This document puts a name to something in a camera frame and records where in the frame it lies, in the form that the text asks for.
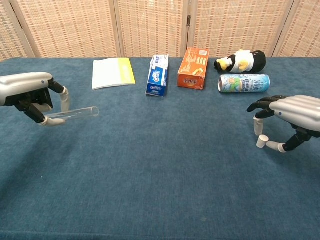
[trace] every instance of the cardboard box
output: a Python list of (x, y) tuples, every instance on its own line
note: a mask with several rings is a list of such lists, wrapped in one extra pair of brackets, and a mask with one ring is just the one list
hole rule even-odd
[(169, 54), (154, 55), (149, 68), (145, 94), (163, 97), (168, 77)]
[(178, 71), (178, 87), (204, 89), (209, 53), (205, 48), (187, 48)]

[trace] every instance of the beige woven partition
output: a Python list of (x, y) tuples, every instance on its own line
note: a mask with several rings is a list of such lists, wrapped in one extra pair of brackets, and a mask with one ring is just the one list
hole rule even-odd
[(11, 0), (37, 57), (115, 57), (109, 0)]
[(296, 2), (274, 56), (320, 57), (320, 1)]
[(0, 1), (0, 62), (13, 57), (27, 57), (28, 53), (13, 23), (12, 16)]
[(187, 46), (187, 0), (116, 0), (118, 27), (126, 57), (169, 54)]
[(209, 48), (211, 57), (239, 49), (271, 56), (291, 5), (291, 0), (198, 0), (190, 44)]

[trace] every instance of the silver robotic hand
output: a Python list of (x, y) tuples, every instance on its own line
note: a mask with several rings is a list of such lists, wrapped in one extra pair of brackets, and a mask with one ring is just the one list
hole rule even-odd
[(69, 110), (68, 89), (54, 81), (47, 72), (30, 72), (0, 76), (0, 106), (15, 106), (40, 126), (64, 124), (63, 119), (51, 119), (43, 115), (53, 109), (49, 90), (60, 95), (61, 111)]
[(264, 119), (272, 116), (291, 124), (296, 134), (286, 143), (268, 141), (266, 146), (281, 153), (289, 152), (309, 141), (312, 137), (320, 138), (320, 99), (305, 96), (264, 97), (249, 106), (247, 112), (255, 109), (257, 112), (253, 118), (254, 133), (260, 136), (263, 133)]

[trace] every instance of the stuffed toy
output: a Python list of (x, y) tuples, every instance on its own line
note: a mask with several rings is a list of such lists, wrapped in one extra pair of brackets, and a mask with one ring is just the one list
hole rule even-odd
[(214, 68), (218, 71), (240, 74), (258, 73), (266, 66), (266, 55), (262, 51), (239, 50), (229, 57), (217, 59)]

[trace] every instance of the small white cup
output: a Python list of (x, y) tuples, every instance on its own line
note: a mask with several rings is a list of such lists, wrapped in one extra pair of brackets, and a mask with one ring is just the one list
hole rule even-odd
[(269, 141), (269, 138), (266, 135), (261, 134), (258, 138), (256, 146), (262, 149), (268, 141)]

